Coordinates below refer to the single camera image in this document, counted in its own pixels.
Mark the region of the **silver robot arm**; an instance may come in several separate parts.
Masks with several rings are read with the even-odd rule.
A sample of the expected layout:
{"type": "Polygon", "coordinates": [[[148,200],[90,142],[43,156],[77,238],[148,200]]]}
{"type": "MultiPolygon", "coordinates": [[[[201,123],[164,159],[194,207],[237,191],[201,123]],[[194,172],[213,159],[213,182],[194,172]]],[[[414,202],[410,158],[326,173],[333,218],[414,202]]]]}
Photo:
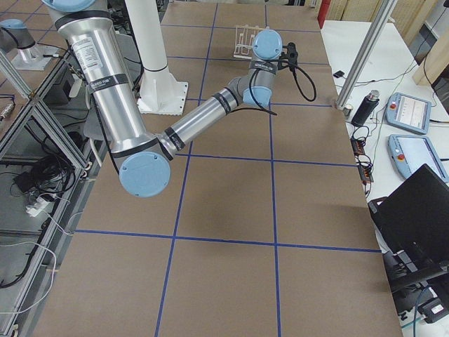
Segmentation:
{"type": "Polygon", "coordinates": [[[126,2],[144,68],[139,98],[133,94],[106,1],[47,1],[46,6],[57,31],[72,47],[100,120],[109,129],[110,156],[129,194],[152,197],[162,192],[170,180],[171,159],[189,141],[235,112],[240,104],[259,108],[269,104],[283,49],[280,34],[272,29],[255,36],[246,76],[232,79],[196,109],[183,114],[188,85],[177,81],[168,69],[154,1],[126,2]],[[181,114],[181,118],[164,132],[153,134],[143,122],[145,112],[181,114]]]}
{"type": "Polygon", "coordinates": [[[44,49],[38,46],[25,23],[19,19],[1,21],[1,50],[7,54],[17,51],[12,64],[17,70],[44,71],[50,62],[44,49]]]}

